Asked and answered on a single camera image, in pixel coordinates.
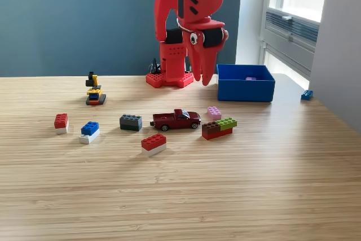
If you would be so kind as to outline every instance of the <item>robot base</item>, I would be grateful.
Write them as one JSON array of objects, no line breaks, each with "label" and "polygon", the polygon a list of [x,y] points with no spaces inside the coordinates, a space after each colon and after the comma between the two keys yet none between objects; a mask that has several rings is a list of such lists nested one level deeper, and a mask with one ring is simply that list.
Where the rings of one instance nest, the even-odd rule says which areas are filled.
[{"label": "robot base", "polygon": [[162,74],[154,75],[149,73],[146,75],[146,81],[153,87],[176,86],[178,88],[184,88],[194,81],[194,76],[192,73],[185,73],[184,77],[179,81],[166,82]]}]

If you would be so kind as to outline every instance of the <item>red robot arm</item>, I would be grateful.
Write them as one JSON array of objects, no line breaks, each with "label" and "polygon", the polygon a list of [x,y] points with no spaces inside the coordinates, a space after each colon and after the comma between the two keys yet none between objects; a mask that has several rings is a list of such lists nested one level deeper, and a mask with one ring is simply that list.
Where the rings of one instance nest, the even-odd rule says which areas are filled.
[{"label": "red robot arm", "polygon": [[[158,80],[163,80],[157,86],[184,82],[186,52],[194,78],[200,81],[202,76],[203,85],[208,85],[214,73],[217,54],[228,39],[228,32],[223,29],[224,23],[210,18],[222,3],[223,0],[156,0],[155,30],[156,38],[160,41],[162,73]],[[171,9],[177,12],[181,32],[166,30],[166,19]],[[190,75],[186,78],[188,84],[190,79],[193,80]],[[155,86],[154,82],[148,80],[148,75],[147,82]]]}]

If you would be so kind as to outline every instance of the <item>red pickup truck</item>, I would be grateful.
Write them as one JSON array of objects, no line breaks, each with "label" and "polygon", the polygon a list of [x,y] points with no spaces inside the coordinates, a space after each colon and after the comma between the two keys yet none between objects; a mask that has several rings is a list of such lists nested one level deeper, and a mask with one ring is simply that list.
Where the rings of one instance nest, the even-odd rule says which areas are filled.
[{"label": "red pickup truck", "polygon": [[201,117],[196,112],[187,112],[182,109],[175,109],[174,113],[154,114],[151,126],[167,131],[169,128],[193,128],[201,124]]}]

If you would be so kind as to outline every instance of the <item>white wall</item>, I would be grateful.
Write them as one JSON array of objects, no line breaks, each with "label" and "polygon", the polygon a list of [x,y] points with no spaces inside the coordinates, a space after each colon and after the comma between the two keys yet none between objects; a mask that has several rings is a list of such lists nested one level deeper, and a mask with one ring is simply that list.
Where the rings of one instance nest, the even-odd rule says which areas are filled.
[{"label": "white wall", "polygon": [[236,64],[258,64],[263,0],[241,0]]},{"label": "white wall", "polygon": [[361,132],[361,0],[325,0],[310,89]]}]

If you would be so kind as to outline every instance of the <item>googly eye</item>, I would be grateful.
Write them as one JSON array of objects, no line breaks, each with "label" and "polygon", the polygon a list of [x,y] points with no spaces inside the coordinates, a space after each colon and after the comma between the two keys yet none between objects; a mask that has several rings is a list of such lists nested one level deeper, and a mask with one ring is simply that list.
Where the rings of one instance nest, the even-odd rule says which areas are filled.
[{"label": "googly eye", "polygon": [[196,34],[196,33],[192,33],[192,34],[191,34],[191,43],[192,43],[193,45],[196,45],[196,44],[197,44],[197,40],[198,40],[197,34]]}]

